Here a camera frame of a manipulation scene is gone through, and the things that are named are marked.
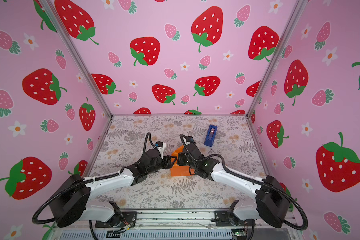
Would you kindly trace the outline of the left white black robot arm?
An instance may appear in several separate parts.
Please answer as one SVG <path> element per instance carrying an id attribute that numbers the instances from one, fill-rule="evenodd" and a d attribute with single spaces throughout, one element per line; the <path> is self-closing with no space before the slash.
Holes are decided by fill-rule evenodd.
<path id="1" fill-rule="evenodd" d="M 108 227 L 126 223 L 123 212 L 114 201 L 96 204 L 95 198 L 115 189 L 137 185 L 149 174 L 172 168 L 176 161 L 176 156 L 164 156 L 158 149 L 150 149 L 137 162 L 122 167 L 118 172 L 94 178 L 69 177 L 49 203 L 57 226 L 64 228 L 83 220 Z"/>

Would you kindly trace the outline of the orange yellow wrapping paper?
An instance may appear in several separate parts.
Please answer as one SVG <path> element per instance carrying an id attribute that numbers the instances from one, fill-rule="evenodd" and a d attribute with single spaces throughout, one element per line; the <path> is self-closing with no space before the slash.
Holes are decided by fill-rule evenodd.
<path id="1" fill-rule="evenodd" d="M 183 151 L 183 146 L 179 147 L 177 150 L 175 150 L 171 156 L 177 157 L 179 153 Z M 174 166 L 171 168 L 171 176 L 172 177 L 186 177 L 191 176 L 195 173 L 195 170 L 190 169 L 189 166 L 179 166 L 177 163 L 174 164 Z"/>

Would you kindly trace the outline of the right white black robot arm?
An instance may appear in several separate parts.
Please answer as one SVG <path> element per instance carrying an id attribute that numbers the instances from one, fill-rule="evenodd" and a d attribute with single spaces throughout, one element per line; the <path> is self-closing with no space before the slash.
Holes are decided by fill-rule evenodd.
<path id="1" fill-rule="evenodd" d="M 268 225 L 281 228 L 291 201 L 274 177 L 265 179 L 241 174 L 226 166 L 219 154 L 204 156 L 195 144 L 188 144 L 178 153 L 178 165 L 188 166 L 194 174 L 233 187 L 256 202 L 257 215 Z"/>

